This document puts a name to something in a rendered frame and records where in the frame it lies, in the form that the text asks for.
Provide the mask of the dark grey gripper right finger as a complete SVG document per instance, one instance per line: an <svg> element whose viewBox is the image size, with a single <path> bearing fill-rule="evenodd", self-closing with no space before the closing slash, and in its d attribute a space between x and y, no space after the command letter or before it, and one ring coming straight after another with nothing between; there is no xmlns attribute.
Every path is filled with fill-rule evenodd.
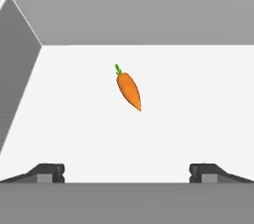
<svg viewBox="0 0 254 224"><path fill-rule="evenodd" d="M253 183L253 180L231 174L216 164L191 164L190 183Z"/></svg>

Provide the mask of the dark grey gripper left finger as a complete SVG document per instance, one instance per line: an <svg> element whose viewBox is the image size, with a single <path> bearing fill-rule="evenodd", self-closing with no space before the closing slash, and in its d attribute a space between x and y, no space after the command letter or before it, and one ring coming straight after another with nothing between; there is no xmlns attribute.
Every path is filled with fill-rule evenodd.
<svg viewBox="0 0 254 224"><path fill-rule="evenodd" d="M1 180L7 182L64 183L64 164L38 164L27 173Z"/></svg>

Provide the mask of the white fridge drawer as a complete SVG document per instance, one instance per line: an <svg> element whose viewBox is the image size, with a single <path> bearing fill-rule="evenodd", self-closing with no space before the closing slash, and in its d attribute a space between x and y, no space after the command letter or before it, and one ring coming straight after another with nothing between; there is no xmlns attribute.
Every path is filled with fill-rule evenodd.
<svg viewBox="0 0 254 224"><path fill-rule="evenodd" d="M135 81L141 110L120 92ZM1 0L0 179L254 179L254 0Z"/></svg>

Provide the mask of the orange carrot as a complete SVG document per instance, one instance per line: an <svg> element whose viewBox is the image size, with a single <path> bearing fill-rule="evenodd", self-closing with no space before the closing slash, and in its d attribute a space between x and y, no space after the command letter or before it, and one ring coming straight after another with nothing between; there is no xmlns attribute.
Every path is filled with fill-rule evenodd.
<svg viewBox="0 0 254 224"><path fill-rule="evenodd" d="M118 64L115 64L116 69L116 82L123 97L138 111L141 110L141 97L139 89L133 78L124 72Z"/></svg>

